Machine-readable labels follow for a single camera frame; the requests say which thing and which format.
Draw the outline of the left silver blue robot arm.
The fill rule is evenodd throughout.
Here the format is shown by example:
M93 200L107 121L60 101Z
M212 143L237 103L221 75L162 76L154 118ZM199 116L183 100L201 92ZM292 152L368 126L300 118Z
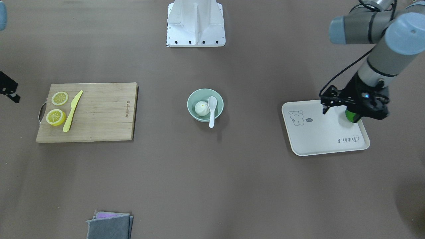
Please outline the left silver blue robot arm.
M424 1L395 13L386 11L390 0L365 4L334 18L328 35L334 44L374 44L357 76L370 87L380 81L387 87L425 49Z

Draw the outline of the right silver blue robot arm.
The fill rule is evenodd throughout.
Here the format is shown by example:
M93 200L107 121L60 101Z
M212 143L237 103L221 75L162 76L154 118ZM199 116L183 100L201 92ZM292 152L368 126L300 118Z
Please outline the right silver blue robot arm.
M8 21L7 7L3 1L0 0L0 31L6 29Z

